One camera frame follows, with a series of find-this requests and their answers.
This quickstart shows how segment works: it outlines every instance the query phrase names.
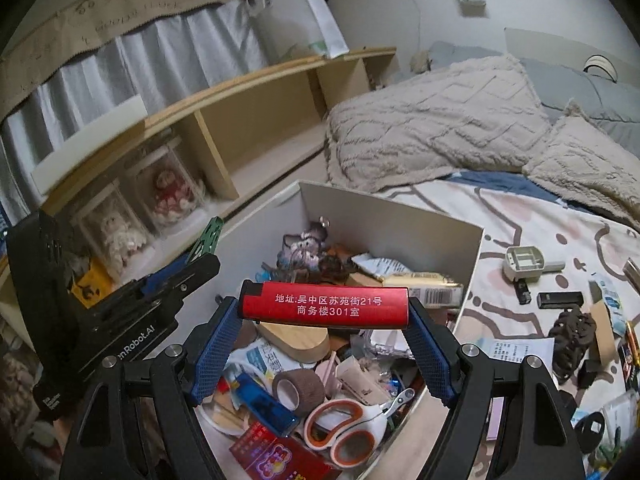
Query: silver screw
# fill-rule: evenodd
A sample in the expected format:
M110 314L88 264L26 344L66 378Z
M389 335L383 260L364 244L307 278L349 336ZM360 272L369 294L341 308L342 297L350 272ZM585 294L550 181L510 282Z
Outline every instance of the silver screw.
M527 356L527 364L531 368L540 368L542 366L542 360L535 355L530 355Z
M480 349L476 345L467 343L462 345L462 353L468 357L476 357L480 353Z
M118 358L115 355L107 355L107 357L102 360L102 366L105 368L113 368L117 362Z
M169 345L164 349L164 353L169 357L178 357L182 353L182 346L178 344Z

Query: white bed cover with brown lines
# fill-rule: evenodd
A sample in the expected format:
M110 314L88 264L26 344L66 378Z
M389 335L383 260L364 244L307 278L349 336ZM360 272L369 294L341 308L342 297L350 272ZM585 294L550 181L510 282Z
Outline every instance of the white bed cover with brown lines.
M628 257L640 262L640 239L632 229L557 203L440 180L387 189L379 196L484 227L478 265L455 330L461 343L483 337L546 337L561 311L538 309L538 293L580 290L588 306L592 272L610 277L627 319L640 332L640 296L622 272ZM544 274L529 283L530 304L518 303L513 285L502 274L505 249L513 245L533 245L547 259L566 262L562 273ZM620 363L610 363L588 390L577 391L575 374L562 389L571 392L582 409L599 410L625 391ZM492 444L482 442L470 478L484 478L491 453Z

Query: gray curtain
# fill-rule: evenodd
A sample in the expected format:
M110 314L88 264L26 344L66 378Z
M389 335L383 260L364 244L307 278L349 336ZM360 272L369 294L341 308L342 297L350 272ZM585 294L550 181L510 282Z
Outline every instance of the gray curtain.
M111 108L140 94L153 114L267 65L241 0L160 18L73 58L0 126L0 202L10 221L44 201L33 168Z

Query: green clip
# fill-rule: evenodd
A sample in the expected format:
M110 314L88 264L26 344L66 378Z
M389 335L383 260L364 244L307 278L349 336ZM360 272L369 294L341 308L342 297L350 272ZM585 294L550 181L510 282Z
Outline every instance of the green clip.
M214 254L216 252L216 246L218 244L218 239L220 238L220 233L222 232L222 226L225 223L222 221L222 218L219 216L214 216L211 220L209 220L209 224L205 227L204 231L200 235L200 237L194 243L191 252L189 253L189 257L187 258L187 265L189 265L193 260L198 259L203 255L203 253Z

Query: beige valance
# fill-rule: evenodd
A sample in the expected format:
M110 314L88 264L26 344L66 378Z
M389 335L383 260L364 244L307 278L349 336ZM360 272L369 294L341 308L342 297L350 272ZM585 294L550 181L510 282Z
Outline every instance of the beige valance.
M78 0L0 58L0 121L57 69L160 16L229 0Z

